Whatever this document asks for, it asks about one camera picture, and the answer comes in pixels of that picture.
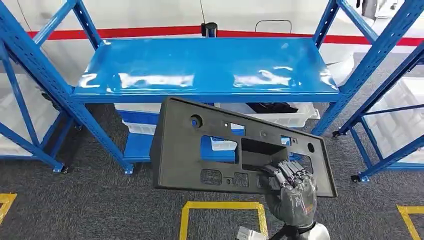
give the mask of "circular hole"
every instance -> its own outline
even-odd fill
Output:
[[[307,149],[309,150],[309,152],[313,153],[315,152],[315,148],[314,145],[312,145],[312,143],[308,143],[307,144]]]
[[[190,121],[191,121],[191,125],[193,126],[193,128],[198,129],[203,125],[203,121],[202,118],[197,115],[194,114],[190,117]]]

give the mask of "blue upright post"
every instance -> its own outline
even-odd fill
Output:
[[[337,5],[337,1],[329,0],[324,14],[321,17],[321,20],[319,21],[318,27],[316,28],[315,34],[312,38],[317,48],[320,48],[321,44],[324,42],[327,32],[329,31],[338,10],[339,5]]]
[[[102,39],[100,38],[99,33],[97,32],[96,27],[94,26],[94,23],[92,19],[90,18],[90,15],[86,7],[84,6],[82,0],[76,0],[76,4],[73,7],[73,12],[75,13],[76,18],[78,19],[79,23],[84,29],[85,34],[90,40],[90,43],[93,46],[94,50],[97,50]]]
[[[325,132],[423,10],[424,0],[406,0],[402,4],[396,15],[372,44],[346,83],[339,87],[341,94],[340,100],[330,103],[328,109],[322,115],[321,120],[312,130],[312,134],[322,135]]]
[[[81,6],[82,4],[78,5],[79,10],[84,14],[85,9],[81,8]],[[24,68],[31,72],[31,75],[44,86],[60,105],[66,106],[75,118],[81,121],[97,140],[110,151],[113,157],[125,169],[125,173],[132,174],[133,165],[123,160],[122,152],[99,126],[84,104],[70,97],[73,91],[72,87],[65,82],[58,71],[52,66],[50,61],[41,52],[39,46],[28,36],[3,2],[0,2],[0,18],[0,27],[2,29],[0,36],[8,50],[21,60]],[[84,25],[88,27],[91,24],[84,22]]]

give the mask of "red stripe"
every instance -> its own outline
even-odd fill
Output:
[[[149,36],[170,36],[170,35],[189,35],[200,34],[200,26],[159,26],[159,27],[133,27],[133,28],[109,28],[98,29],[101,38],[135,38]],[[33,38],[37,32],[29,31],[28,34]],[[310,38],[312,34],[300,33],[277,33],[277,32],[255,32],[255,31],[230,31],[218,30],[218,37],[222,38],[269,38],[269,37],[298,37]],[[50,36],[49,40],[70,40],[70,39],[86,39],[87,36],[83,30],[57,30]],[[403,37],[398,46],[418,46],[424,38],[419,37]],[[343,35],[327,35],[324,43],[332,44],[370,44],[364,36],[343,36]]]
[[[312,34],[301,33],[279,33],[279,32],[255,32],[255,31],[229,31],[219,30],[216,34],[220,38],[281,38],[281,37],[295,37],[295,38],[311,38]],[[424,38],[420,37],[402,37],[397,43],[398,46],[418,46]],[[325,36],[324,43],[327,44],[362,44],[369,45],[370,43],[364,36],[343,36],[343,35],[327,35]]]
[[[149,36],[188,35],[202,33],[200,26],[160,26],[160,27],[133,27],[97,29],[101,38],[135,38]],[[38,32],[29,31],[33,38]],[[49,40],[86,39],[83,30],[57,30],[51,33]]]

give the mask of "white plastic bin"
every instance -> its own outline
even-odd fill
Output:
[[[424,77],[402,77],[370,109],[370,112],[424,104]],[[415,108],[364,117],[383,158],[424,134],[424,109]],[[424,164],[424,150],[404,157],[400,163]]]

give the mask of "gray carpet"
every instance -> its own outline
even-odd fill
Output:
[[[355,56],[356,62],[363,54]],[[424,206],[424,174],[385,171],[367,184],[355,184],[350,175],[364,169],[350,136],[330,138],[405,55],[391,54],[324,134],[337,198],[320,198],[316,220],[328,227],[334,240],[411,239],[396,205]],[[410,75],[423,76],[416,68]],[[326,104],[316,107],[325,109]],[[95,118],[123,148],[127,131],[112,105],[90,106]],[[310,131],[314,121],[308,121]],[[371,145],[365,144],[371,151]],[[1,240],[158,240],[178,239],[181,209],[186,201],[260,201],[260,195],[167,191],[151,187],[148,164],[137,165],[131,176],[113,161],[86,130],[71,130],[59,153],[70,162],[69,174],[53,174],[39,162],[0,161],[0,193],[17,193],[0,225]],[[268,232],[282,223],[265,206]],[[234,239],[238,226],[259,230],[253,210],[190,211],[188,239]],[[424,218],[411,216],[421,237]]]

